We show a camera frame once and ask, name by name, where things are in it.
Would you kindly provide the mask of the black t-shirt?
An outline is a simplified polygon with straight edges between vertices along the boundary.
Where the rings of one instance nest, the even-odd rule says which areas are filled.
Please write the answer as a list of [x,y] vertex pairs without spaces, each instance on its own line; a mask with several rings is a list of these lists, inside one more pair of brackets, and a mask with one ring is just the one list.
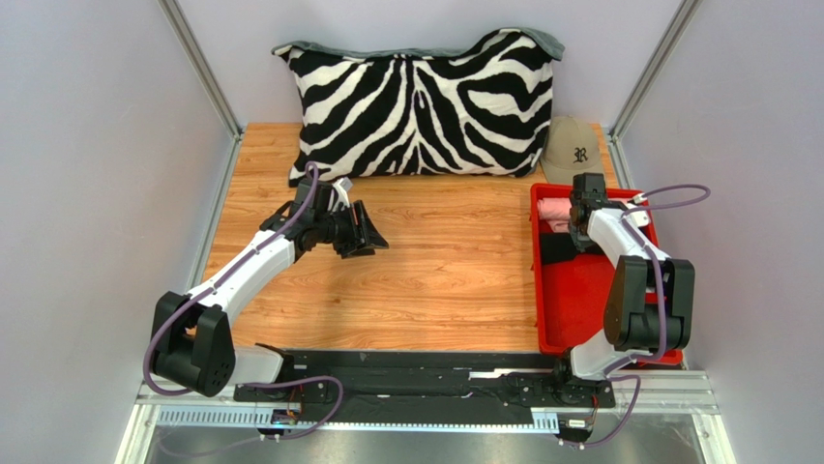
[[602,254],[601,248],[594,242],[581,242],[569,233],[544,233],[539,237],[541,265],[552,265],[573,261],[582,254]]

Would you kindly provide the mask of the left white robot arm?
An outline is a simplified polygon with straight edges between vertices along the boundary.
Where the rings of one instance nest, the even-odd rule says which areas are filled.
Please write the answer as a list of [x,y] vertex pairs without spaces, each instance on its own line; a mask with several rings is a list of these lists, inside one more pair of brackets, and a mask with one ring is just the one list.
[[364,203],[351,201],[352,183],[305,179],[295,197],[265,219],[246,247],[216,274],[182,294],[167,292],[155,307],[144,356],[146,383],[170,391],[157,378],[178,385],[177,394],[212,397],[228,386],[273,384],[285,361],[273,347],[235,345],[232,327],[241,311],[277,275],[318,245],[341,258],[388,248]]

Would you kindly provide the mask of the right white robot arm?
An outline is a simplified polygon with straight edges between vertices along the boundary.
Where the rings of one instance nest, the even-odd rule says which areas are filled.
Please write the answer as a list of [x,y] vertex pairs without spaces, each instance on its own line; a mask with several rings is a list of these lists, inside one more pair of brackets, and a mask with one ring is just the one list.
[[654,210],[645,193],[611,199],[598,173],[574,176],[569,231],[580,252],[599,251],[614,268],[603,327],[569,354],[573,377],[601,381],[630,363],[660,361],[692,338],[696,272],[642,232]]

